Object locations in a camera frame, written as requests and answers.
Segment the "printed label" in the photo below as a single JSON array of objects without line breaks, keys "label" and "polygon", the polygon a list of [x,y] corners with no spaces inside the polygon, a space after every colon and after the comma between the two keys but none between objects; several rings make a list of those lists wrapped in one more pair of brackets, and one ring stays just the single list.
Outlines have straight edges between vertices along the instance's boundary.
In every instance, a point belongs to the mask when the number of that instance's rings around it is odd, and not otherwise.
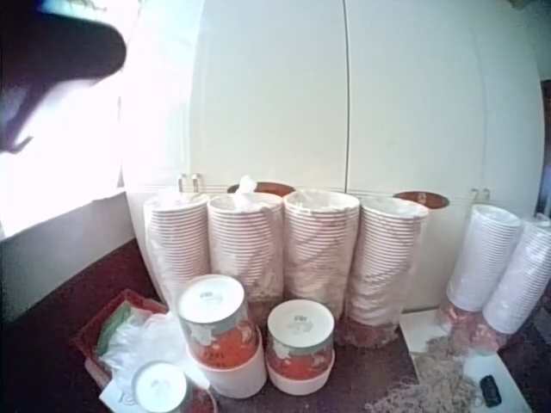
[{"label": "printed label", "polygon": [[307,316],[297,314],[294,316],[293,322],[287,324],[287,328],[291,330],[291,334],[298,336],[312,331],[313,323]]}]

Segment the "cabinet handle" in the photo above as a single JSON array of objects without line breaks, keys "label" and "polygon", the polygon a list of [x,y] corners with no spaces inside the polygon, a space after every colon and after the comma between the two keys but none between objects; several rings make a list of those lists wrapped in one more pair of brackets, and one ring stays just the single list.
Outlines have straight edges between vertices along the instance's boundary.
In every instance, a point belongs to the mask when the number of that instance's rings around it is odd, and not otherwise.
[{"label": "cabinet handle", "polygon": [[193,174],[191,176],[191,182],[193,184],[193,192],[199,192],[199,174]]},{"label": "cabinet handle", "polygon": [[184,192],[184,188],[183,188],[184,179],[186,179],[186,174],[181,174],[178,177],[178,192],[180,192],[180,194],[183,194],[183,192]]}]

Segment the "dark countertop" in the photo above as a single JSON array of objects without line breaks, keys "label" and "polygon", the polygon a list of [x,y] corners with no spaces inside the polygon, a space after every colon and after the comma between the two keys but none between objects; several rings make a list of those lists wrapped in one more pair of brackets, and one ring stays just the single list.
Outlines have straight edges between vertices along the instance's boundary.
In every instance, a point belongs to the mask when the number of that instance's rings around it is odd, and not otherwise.
[{"label": "dark countertop", "polygon": [[257,395],[246,400],[215,395],[220,413],[361,412],[365,403],[384,396],[391,386],[404,379],[416,379],[401,332],[399,338],[385,348],[336,346],[335,354],[335,367],[320,391],[308,396],[289,396],[268,380]]},{"label": "dark countertop", "polygon": [[[66,282],[3,331],[3,411],[97,413],[96,382],[71,339],[125,288],[156,298],[135,241]],[[313,395],[293,397],[271,383],[247,400],[217,396],[220,413],[362,411],[402,379],[415,378],[406,342],[399,338],[378,350],[336,347],[329,381]]]}]

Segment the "white plastic bag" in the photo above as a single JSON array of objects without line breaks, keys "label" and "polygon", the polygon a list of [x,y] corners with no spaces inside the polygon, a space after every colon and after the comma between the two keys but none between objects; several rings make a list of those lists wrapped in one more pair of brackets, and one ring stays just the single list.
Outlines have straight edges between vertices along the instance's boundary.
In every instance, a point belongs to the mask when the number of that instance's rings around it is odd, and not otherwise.
[{"label": "white plastic bag", "polygon": [[171,312],[144,317],[147,311],[132,308],[131,316],[111,336],[100,360],[113,373],[117,387],[133,394],[132,379],[150,361],[187,366],[186,344],[177,317]]}]

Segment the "wall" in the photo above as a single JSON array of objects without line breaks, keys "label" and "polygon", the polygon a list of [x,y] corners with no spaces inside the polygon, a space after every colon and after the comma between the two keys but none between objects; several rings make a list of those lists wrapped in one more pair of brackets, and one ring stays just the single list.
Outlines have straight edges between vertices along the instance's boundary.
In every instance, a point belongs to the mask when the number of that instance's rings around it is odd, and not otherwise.
[{"label": "wall", "polygon": [[551,79],[551,0],[535,0],[520,13],[536,55],[540,79]]},{"label": "wall", "polygon": [[118,194],[29,228],[0,244],[3,320],[13,321],[55,288],[134,238]]}]

